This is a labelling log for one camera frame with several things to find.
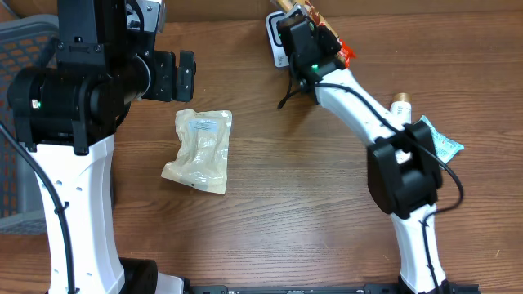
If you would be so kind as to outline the orange noodle packet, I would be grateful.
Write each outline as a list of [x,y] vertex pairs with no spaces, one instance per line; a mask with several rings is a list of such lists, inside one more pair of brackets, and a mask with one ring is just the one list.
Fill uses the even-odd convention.
[[284,13],[290,12],[297,6],[303,8],[306,16],[309,16],[315,25],[327,29],[336,38],[340,46],[340,50],[337,53],[337,58],[344,64],[345,68],[350,67],[351,59],[355,58],[354,51],[332,28],[328,21],[319,13],[311,0],[270,0],[270,2]]

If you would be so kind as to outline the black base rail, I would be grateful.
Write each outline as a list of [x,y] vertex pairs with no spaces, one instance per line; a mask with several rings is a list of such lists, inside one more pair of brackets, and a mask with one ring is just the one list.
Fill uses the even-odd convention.
[[362,287],[226,287],[192,286],[191,294],[396,294],[409,293],[398,284],[367,284]]

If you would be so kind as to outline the beige clear pouch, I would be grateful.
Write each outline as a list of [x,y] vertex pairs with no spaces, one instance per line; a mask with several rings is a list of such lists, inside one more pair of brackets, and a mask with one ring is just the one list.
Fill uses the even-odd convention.
[[165,164],[161,177],[212,194],[224,194],[230,131],[229,110],[179,110],[175,129],[181,147],[175,160]]

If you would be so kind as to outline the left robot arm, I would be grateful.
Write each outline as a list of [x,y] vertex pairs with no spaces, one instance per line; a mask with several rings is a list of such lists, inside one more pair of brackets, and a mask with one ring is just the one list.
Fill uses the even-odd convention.
[[51,256],[51,293],[185,294],[185,278],[121,257],[111,199],[114,135],[133,101],[189,101],[192,51],[154,47],[162,1],[60,1],[56,66],[22,69],[8,88],[9,141],[33,168]]

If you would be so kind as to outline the white barcode scanner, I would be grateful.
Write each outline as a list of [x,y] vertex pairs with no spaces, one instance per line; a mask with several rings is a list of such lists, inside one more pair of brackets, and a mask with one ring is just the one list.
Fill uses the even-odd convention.
[[286,68],[289,65],[288,57],[284,51],[283,43],[277,30],[277,22],[284,17],[285,14],[282,11],[270,13],[266,17],[266,31],[276,68]]

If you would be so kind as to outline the white cream tube gold cap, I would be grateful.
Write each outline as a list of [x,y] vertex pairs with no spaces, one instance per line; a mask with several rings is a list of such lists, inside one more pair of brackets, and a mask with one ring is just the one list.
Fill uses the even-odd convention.
[[397,93],[391,102],[390,111],[403,123],[412,123],[412,96],[409,93]]

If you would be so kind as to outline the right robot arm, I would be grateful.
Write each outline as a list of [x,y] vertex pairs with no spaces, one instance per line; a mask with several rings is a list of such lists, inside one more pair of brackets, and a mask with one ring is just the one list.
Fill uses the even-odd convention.
[[377,102],[337,58],[340,44],[326,27],[302,15],[276,29],[292,79],[338,116],[366,148],[369,192],[393,221],[404,293],[441,293],[441,268],[432,217],[442,186],[429,126],[402,122]]

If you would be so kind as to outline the teal tissue packet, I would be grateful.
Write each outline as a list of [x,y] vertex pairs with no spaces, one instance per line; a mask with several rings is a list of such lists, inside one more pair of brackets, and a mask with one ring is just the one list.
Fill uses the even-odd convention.
[[443,163],[448,163],[455,155],[464,150],[463,145],[439,133],[425,115],[423,115],[420,120],[426,123],[431,129],[436,155]]

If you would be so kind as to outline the grey plastic shopping basket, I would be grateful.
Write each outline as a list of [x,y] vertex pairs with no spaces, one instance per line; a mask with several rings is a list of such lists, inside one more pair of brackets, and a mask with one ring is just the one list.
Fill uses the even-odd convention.
[[[1,117],[13,136],[27,119],[11,109],[7,89],[22,69],[45,69],[55,65],[59,19],[51,15],[30,16],[1,24]],[[1,137],[1,232],[44,234],[47,232],[38,176]]]

